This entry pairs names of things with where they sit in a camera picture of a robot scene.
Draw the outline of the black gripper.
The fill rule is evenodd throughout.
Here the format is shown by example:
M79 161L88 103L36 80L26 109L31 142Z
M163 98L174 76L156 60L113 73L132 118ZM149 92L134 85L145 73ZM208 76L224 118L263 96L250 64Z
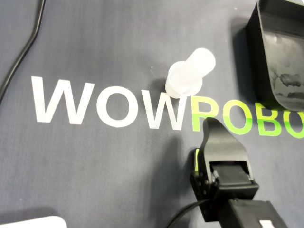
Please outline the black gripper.
M259 185L250 177L248 153L215 118L203 121L203 141L191 152L190 182L203 215L219 215L230 199L252 200Z

